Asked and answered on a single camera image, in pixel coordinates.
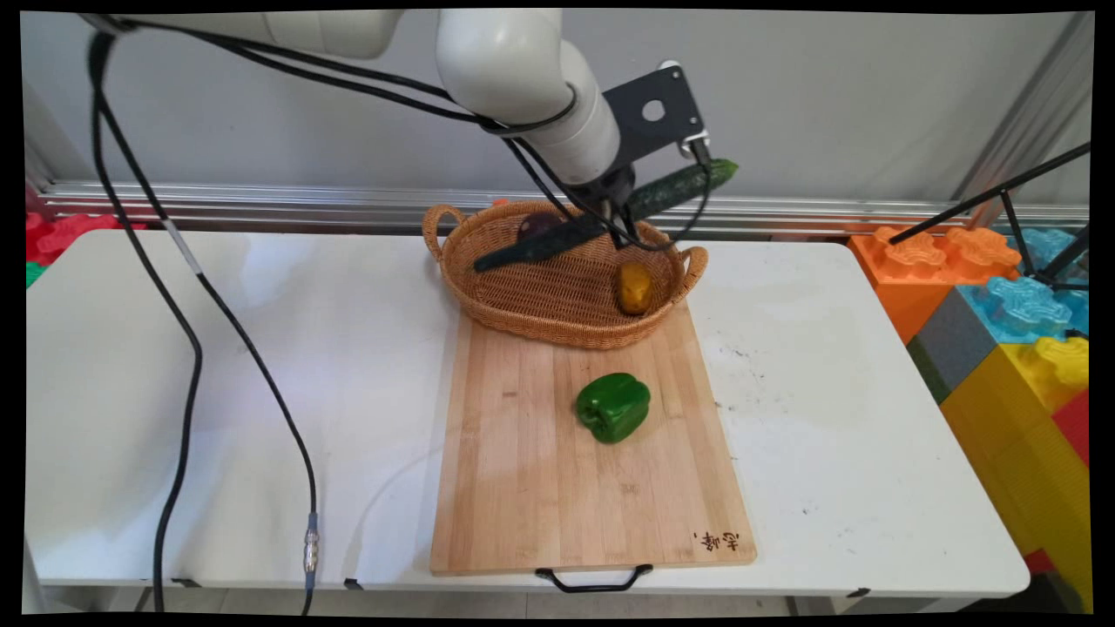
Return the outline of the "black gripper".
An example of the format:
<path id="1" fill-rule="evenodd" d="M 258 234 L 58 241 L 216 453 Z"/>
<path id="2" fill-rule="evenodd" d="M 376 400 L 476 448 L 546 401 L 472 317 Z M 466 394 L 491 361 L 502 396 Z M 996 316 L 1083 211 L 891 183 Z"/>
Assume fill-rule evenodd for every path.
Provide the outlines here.
<path id="1" fill-rule="evenodd" d="M 610 170 L 600 179 L 571 186 L 579 206 L 600 212 L 615 247 L 652 247 L 641 234 L 649 209 L 641 202 L 628 202 L 636 187 L 636 171 L 626 165 Z"/>

